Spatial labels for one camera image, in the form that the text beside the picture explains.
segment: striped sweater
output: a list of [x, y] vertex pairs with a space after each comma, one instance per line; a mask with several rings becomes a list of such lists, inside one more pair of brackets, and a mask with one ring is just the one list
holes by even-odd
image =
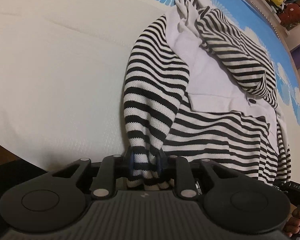
[[[241, 35], [240, 30], [234, 30], [235, 26], [226, 21], [221, 11], [199, 6], [198, 11], [201, 14], [197, 25], [203, 48], [223, 59], [222, 63], [239, 86], [263, 96], [275, 108], [274, 70], [267, 54], [261, 53], [261, 57], [260, 53], [256, 54], [251, 40], [237, 41], [234, 34]], [[277, 155], [268, 141], [268, 125], [263, 117], [245, 116], [238, 111], [198, 113], [191, 110], [186, 93], [189, 67], [168, 46], [165, 29], [165, 16], [149, 25], [136, 41], [128, 62], [124, 117], [133, 153], [128, 186], [144, 184], [147, 190], [169, 187], [156, 172], [160, 149], [166, 155], [184, 156], [188, 161], [209, 158], [267, 184], [272, 184], [274, 179], [289, 180], [290, 153], [284, 147], [286, 142], [279, 124]], [[244, 52], [238, 50], [242, 44], [235, 46], [238, 42], [244, 43]], [[237, 57], [232, 65], [231, 57], [223, 56], [229, 53], [232, 58]], [[247, 60], [251, 70], [242, 74], [240, 61]]]

